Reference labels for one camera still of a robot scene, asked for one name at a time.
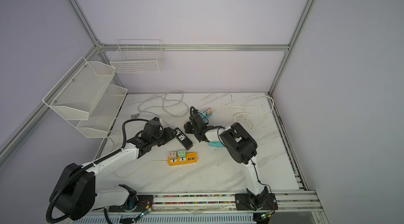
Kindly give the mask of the black power strip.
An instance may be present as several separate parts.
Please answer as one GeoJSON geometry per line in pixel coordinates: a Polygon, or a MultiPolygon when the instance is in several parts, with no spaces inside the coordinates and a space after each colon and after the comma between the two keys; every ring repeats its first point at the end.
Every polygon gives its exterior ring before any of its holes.
{"type": "Polygon", "coordinates": [[[175,128],[174,133],[177,140],[186,150],[190,150],[193,147],[193,142],[179,128],[175,128]]]}

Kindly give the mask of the green plug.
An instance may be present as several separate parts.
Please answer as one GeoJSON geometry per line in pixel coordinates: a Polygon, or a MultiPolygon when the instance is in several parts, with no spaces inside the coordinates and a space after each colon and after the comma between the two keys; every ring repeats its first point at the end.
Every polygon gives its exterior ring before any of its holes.
{"type": "Polygon", "coordinates": [[[177,152],[178,158],[186,158],[186,151],[181,150],[177,152]]]}

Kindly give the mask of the orange power strip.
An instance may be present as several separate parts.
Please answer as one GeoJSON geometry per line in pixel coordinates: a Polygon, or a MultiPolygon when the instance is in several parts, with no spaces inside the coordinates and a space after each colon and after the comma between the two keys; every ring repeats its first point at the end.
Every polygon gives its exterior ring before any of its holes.
{"type": "Polygon", "coordinates": [[[197,153],[190,152],[186,154],[184,158],[168,159],[167,163],[169,166],[181,166],[197,163],[197,153]]]}

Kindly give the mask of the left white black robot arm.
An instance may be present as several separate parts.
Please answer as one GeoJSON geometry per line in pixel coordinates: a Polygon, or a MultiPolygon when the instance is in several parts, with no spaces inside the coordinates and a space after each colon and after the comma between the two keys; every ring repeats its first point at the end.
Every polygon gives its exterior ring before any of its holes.
{"type": "Polygon", "coordinates": [[[121,166],[135,161],[176,138],[176,130],[164,128],[155,117],[143,119],[144,129],[127,139],[126,125],[139,119],[130,119],[122,124],[123,143],[108,155],[83,165],[72,163],[65,167],[49,199],[46,221],[55,224],[67,218],[78,220],[92,210],[111,206],[133,211],[139,206],[137,191],[125,184],[101,188],[98,184],[121,166]]]}

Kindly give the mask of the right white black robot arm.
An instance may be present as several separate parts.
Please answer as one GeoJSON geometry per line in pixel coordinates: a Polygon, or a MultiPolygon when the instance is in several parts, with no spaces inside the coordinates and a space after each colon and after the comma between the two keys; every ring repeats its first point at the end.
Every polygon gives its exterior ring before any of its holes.
{"type": "Polygon", "coordinates": [[[262,209],[271,199],[271,190],[259,179],[257,165],[258,144],[240,123],[233,123],[228,128],[210,126],[199,111],[191,106],[189,122],[184,125],[186,133],[192,133],[199,142],[219,142],[227,149],[232,159],[242,166],[247,187],[248,207],[252,210],[262,209]]]}

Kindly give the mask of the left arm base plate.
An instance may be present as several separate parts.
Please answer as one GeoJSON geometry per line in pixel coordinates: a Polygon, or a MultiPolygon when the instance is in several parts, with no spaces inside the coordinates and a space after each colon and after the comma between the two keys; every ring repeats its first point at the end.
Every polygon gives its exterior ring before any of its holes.
{"type": "Polygon", "coordinates": [[[147,206],[152,206],[153,195],[132,196],[121,206],[108,207],[109,212],[143,212],[147,206]]]}

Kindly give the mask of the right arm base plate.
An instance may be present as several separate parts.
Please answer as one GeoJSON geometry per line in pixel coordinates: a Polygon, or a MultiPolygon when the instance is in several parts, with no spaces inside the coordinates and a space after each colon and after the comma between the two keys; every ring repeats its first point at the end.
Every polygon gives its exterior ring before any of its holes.
{"type": "Polygon", "coordinates": [[[278,210],[278,203],[273,193],[264,192],[262,195],[250,195],[248,193],[237,193],[235,195],[237,210],[278,210]]]}

